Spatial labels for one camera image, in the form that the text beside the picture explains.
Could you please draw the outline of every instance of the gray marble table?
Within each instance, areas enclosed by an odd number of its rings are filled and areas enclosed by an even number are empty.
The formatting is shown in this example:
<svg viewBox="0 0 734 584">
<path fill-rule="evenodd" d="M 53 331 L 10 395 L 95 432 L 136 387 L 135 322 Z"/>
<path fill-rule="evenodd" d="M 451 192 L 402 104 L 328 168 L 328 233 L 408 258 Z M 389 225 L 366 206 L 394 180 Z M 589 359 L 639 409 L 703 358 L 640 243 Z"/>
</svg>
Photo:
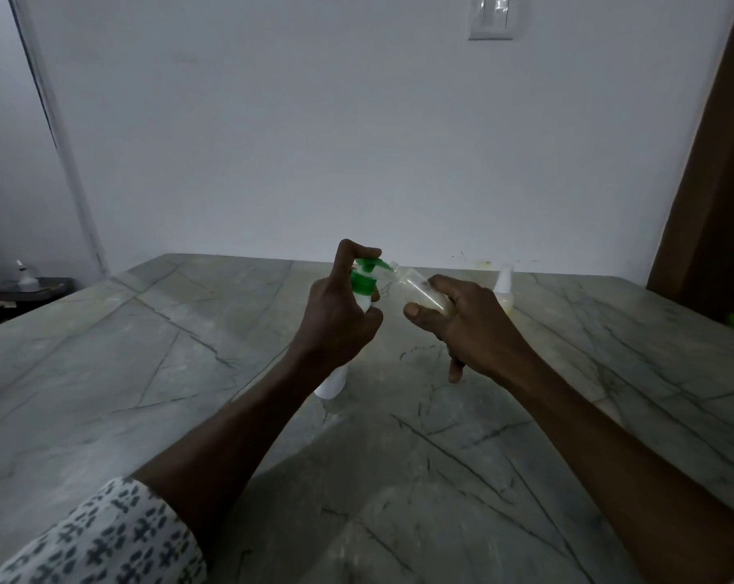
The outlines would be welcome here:
<svg viewBox="0 0 734 584">
<path fill-rule="evenodd" d="M 329 267 L 167 254 L 1 325 L 0 563 L 248 389 Z M 734 507 L 734 332 L 620 279 L 514 285 L 513 319 L 542 356 Z M 211 579 L 638 582 L 526 412 L 474 373 L 447 384 L 444 347 L 384 293 L 345 391 L 288 424 Z"/>
</svg>

